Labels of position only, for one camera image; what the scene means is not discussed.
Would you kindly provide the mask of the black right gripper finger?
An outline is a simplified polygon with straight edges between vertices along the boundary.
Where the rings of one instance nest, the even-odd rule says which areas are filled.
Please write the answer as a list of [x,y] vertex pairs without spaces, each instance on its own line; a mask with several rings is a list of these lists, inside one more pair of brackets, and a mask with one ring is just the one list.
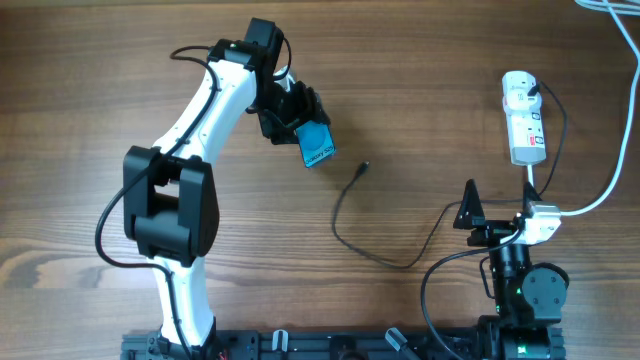
[[522,196],[522,210],[524,213],[528,212],[528,206],[531,202],[540,202],[541,197],[535,190],[534,186],[530,182],[525,182],[523,185]]
[[469,179],[465,184],[463,198],[453,222],[453,228],[471,230],[482,227],[485,223],[486,218],[475,180]]

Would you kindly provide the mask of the turquoise screen smartphone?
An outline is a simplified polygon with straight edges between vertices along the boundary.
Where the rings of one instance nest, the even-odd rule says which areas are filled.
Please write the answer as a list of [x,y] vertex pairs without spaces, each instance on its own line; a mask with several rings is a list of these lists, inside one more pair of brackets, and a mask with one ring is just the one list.
[[309,121],[296,130],[301,156],[306,168],[312,168],[336,152],[330,126]]

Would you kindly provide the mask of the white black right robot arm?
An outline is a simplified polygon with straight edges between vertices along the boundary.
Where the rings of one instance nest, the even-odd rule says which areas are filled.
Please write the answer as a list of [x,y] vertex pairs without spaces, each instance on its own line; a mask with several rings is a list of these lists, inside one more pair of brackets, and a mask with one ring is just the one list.
[[[453,227],[471,232],[468,251],[447,256],[426,272],[421,283],[421,310],[436,347],[446,359],[564,359],[562,319],[570,278],[559,266],[534,264],[530,248],[552,237],[561,225],[561,212],[545,202],[533,186],[523,185],[522,211],[511,220],[488,220],[476,183],[465,184]],[[443,334],[429,316],[426,288],[442,265],[484,254],[493,282],[496,314],[481,316],[463,334]]]

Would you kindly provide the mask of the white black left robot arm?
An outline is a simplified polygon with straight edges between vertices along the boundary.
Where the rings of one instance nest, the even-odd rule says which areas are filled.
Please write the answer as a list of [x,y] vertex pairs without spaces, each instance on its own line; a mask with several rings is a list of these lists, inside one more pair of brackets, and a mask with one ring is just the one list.
[[108,216],[124,206],[124,232],[134,241],[158,282],[163,324],[155,337],[166,359],[214,359],[216,317],[208,304],[204,258],[220,220],[213,169],[236,123],[258,117],[262,135],[274,145],[295,144],[312,168],[336,152],[331,120],[319,94],[296,80],[290,66],[276,67],[290,44],[271,21],[254,18],[241,40],[221,39],[206,47],[197,64],[205,74],[182,115],[151,147],[133,146],[123,161],[123,185],[106,205],[94,241],[102,244]]

